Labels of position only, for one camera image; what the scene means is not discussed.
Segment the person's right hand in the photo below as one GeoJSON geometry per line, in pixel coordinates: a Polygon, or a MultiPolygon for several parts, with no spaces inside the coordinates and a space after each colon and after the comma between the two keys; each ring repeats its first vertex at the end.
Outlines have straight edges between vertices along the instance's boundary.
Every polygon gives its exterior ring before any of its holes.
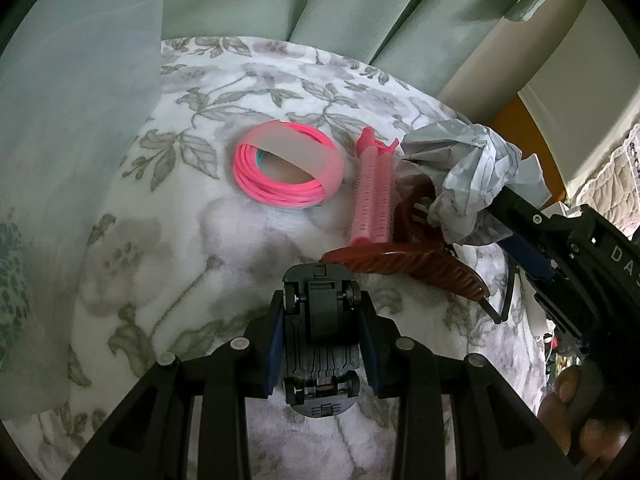
{"type": "Polygon", "coordinates": [[[601,479],[632,435],[626,420],[601,414],[600,370],[583,362],[563,370],[541,401],[537,418],[565,456],[577,454],[581,479],[601,479]]]}

